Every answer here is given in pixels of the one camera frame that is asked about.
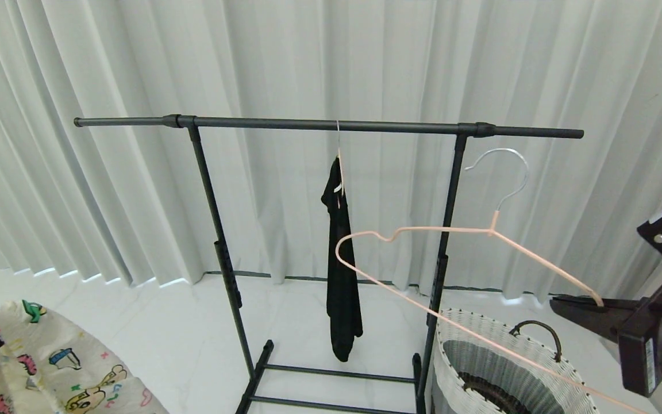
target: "floor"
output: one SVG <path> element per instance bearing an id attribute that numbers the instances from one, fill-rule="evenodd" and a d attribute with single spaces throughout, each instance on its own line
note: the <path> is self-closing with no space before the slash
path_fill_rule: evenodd
<path id="1" fill-rule="evenodd" d="M 317 281 L 238 278 L 241 309 L 252 356 L 256 360 L 268 338 L 275 343 L 271 362 L 320 369 L 352 370 L 410 377 L 410 358 L 425 340 L 425 315 L 376 286 L 360 285 L 364 335 L 349 362 L 334 358 L 325 314 L 325 285 Z M 428 299 L 412 290 L 408 296 Z M 50 272 L 34 276 L 0 270 L 0 305 L 27 299 L 53 309 L 100 339 L 121 357 L 171 414 L 229 413 L 247 385 L 247 372 L 221 277 L 200 283 L 160 287 L 154 282 L 126 288 L 100 278 Z M 445 291 L 444 306 L 481 312 L 505 323 L 539 319 L 559 333 L 565 356 L 587 385 L 642 411 L 656 413 L 649 401 L 622 388 L 615 359 L 590 332 L 572 325 L 525 296 L 505 301 L 497 293 Z M 525 328 L 551 343 L 537 327 Z M 322 401 L 392 411 L 414 411 L 413 387 L 407 384 L 268 371 L 259 395 Z M 596 399 L 601 412 L 629 412 Z M 318 412 L 307 408 L 254 403 L 252 414 Z"/>

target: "white curtain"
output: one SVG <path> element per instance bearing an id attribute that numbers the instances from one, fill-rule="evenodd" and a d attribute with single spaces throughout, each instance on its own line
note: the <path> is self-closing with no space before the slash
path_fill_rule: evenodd
<path id="1" fill-rule="evenodd" d="M 75 128 L 74 116 L 488 121 L 581 140 L 471 139 L 528 159 L 499 230 L 602 294 L 659 256 L 662 2 L 0 0 L 0 265 L 142 283 L 218 270 L 184 129 Z M 320 196 L 341 142 L 352 230 L 440 225 L 448 136 L 202 128 L 234 268 L 325 277 Z M 486 226 L 522 179 L 492 155 L 462 173 L 455 225 Z M 430 291 L 438 234 L 355 240 L 357 264 Z M 574 293 L 485 236 L 454 235 L 447 285 Z"/>

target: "black metal clothes rack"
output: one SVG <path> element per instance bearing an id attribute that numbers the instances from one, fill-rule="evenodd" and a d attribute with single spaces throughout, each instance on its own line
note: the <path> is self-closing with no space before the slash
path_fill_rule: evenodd
<path id="1" fill-rule="evenodd" d="M 273 118 L 208 118 L 203 116 L 189 115 L 166 115 L 162 117 L 151 118 L 75 118 L 74 124 L 77 127 L 95 127 L 95 126 L 137 126 L 137 125 L 162 125 L 170 128 L 187 128 L 188 134 L 194 145 L 195 160 L 203 180 L 204 190 L 208 199 L 208 205 L 213 218 L 213 225 L 216 230 L 218 240 L 214 243 L 216 256 L 221 267 L 221 275 L 226 287 L 226 295 L 229 297 L 229 305 L 232 309 L 234 324 L 239 335 L 239 344 L 244 354 L 244 361 L 247 364 L 249 373 L 249 383 L 244 390 L 236 414 L 247 414 L 249 406 L 253 401 L 256 403 L 284 404 L 296 407 L 308 407 L 318 409 L 330 409 L 331 411 L 341 412 L 362 412 L 367 414 L 409 414 L 399 411 L 385 411 L 384 409 L 372 409 L 364 407 L 350 407 L 336 404 L 323 404 L 312 401 L 297 401 L 285 398 L 272 398 L 257 395 L 257 387 L 262 380 L 262 375 L 266 370 L 285 370 L 291 372 L 319 375 L 336 375 L 337 377 L 359 378 L 365 380 L 379 380 L 389 382 L 402 382 L 412 384 L 415 395 L 415 414 L 425 414 L 425 389 L 426 379 L 428 379 L 428 370 L 430 368 L 431 353 L 433 352 L 434 334 L 436 333 L 436 318 L 428 315 L 426 325 L 428 325 L 428 334 L 426 335 L 425 349 L 421 360 L 420 354 L 413 355 L 413 377 L 390 377 L 389 375 L 375 375 L 355 372 L 346 372 L 339 370 L 311 369 L 310 367 L 296 367 L 291 365 L 277 365 L 269 362 L 270 354 L 274 349 L 272 340 L 267 340 L 263 347 L 260 359 L 257 363 L 252 362 L 252 356 L 249 353 L 247 344 L 247 334 L 244 332 L 244 325 L 241 319 L 239 309 L 242 306 L 241 295 L 236 284 L 236 275 L 232 267 L 232 260 L 229 256 L 229 249 L 226 246 L 226 236 L 221 225 L 221 218 L 218 214 L 218 205 L 213 194 L 211 177 L 206 165 L 206 157 L 201 145 L 201 136 L 199 127 L 218 127 L 218 128 L 261 128 L 261 129 L 316 129 L 317 131 L 366 131 L 366 132 L 385 132 L 385 133 L 434 133 L 456 136 L 453 166 L 451 169 L 451 178 L 449 180 L 449 190 L 446 198 L 446 209 L 444 212 L 444 227 L 451 225 L 451 219 L 454 212 L 454 203 L 456 201 L 456 192 L 458 189 L 459 176 L 461 173 L 461 163 L 467 139 L 483 138 L 488 136 L 530 136 L 530 137 L 550 137 L 565 139 L 580 139 L 584 135 L 581 129 L 560 129 L 560 128 L 520 128 L 519 126 L 496 126 L 485 122 L 477 123 L 459 123 L 459 124 L 431 124 L 414 122 L 381 122 L 381 121 L 329 121 L 329 120 L 274 120 Z M 448 265 L 448 256 L 446 248 L 448 246 L 449 233 L 441 233 L 441 242 L 438 245 L 438 256 L 436 262 L 436 274 L 433 280 L 433 290 L 430 297 L 430 309 L 438 312 L 441 306 L 441 294 L 443 293 L 444 277 Z"/>

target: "white woven basket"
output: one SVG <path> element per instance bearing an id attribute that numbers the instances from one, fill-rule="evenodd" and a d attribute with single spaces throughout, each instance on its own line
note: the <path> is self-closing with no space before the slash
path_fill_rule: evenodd
<path id="1" fill-rule="evenodd" d="M 510 333 L 512 327 L 490 317 L 461 309 L 442 314 L 489 340 L 538 362 L 547 369 L 583 383 L 573 365 L 556 351 L 525 335 Z M 442 320 L 438 321 L 433 367 L 436 414 L 489 414 L 530 412 L 532 414 L 597 414 L 594 400 L 585 390 L 553 375 L 513 359 L 502 351 Z"/>

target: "white cloth with colorful prints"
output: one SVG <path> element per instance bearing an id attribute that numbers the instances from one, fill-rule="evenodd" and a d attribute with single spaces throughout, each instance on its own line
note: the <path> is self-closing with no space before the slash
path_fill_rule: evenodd
<path id="1" fill-rule="evenodd" d="M 0 308 L 0 414 L 168 414 L 108 348 L 39 304 Z"/>

